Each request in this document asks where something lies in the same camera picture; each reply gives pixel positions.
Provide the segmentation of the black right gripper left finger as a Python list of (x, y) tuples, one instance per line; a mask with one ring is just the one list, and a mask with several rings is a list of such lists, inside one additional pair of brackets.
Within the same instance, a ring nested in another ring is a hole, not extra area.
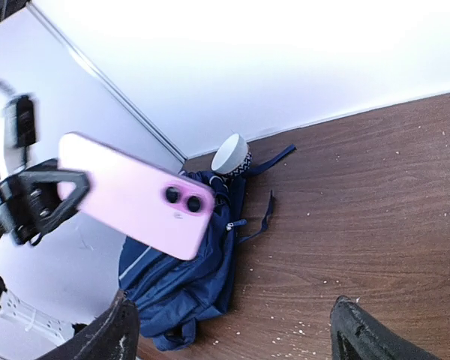
[(137, 358), (140, 321), (136, 305), (118, 291), (112, 304), (69, 341), (41, 356), (44, 360)]

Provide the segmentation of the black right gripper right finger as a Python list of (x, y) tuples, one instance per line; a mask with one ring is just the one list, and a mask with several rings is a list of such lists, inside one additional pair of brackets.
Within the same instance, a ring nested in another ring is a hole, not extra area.
[(435, 359), (395, 334), (352, 299), (341, 295), (330, 313), (333, 359)]

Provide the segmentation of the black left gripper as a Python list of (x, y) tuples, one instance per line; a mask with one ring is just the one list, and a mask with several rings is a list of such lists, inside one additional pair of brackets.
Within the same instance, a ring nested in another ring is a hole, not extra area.
[(41, 240), (77, 213), (90, 190), (85, 172), (59, 169), (56, 159), (7, 177), (0, 181), (0, 239)]

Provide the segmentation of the navy blue student backpack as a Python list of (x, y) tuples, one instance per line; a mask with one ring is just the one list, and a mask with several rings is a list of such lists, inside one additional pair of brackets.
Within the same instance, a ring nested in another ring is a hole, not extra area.
[(236, 273), (236, 251), (248, 240), (237, 229), (242, 217), (247, 180), (269, 170), (296, 150), (289, 145), (280, 154), (233, 178), (211, 171), (186, 172), (189, 179), (209, 186), (214, 209), (197, 255), (176, 259), (126, 238), (118, 265), (118, 282), (139, 312), (140, 334), (160, 351), (190, 346), (197, 324), (227, 313)]

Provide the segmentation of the pink smartphone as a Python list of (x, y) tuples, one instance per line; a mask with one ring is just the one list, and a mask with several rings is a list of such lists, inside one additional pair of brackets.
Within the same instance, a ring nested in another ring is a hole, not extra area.
[(87, 175), (81, 212), (180, 260), (197, 255), (215, 206), (209, 186), (78, 133), (60, 139), (58, 167)]

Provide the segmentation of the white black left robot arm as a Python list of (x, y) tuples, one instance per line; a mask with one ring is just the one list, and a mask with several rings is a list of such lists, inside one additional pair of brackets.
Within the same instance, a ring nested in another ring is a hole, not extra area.
[[(77, 213), (90, 191), (84, 172), (59, 169), (56, 159), (24, 166), (5, 179), (0, 178), (0, 239), (11, 236), (16, 245), (38, 245), (43, 237)], [(0, 276), (0, 317), (18, 323), (60, 346), (86, 326), (58, 320), (21, 301)]]

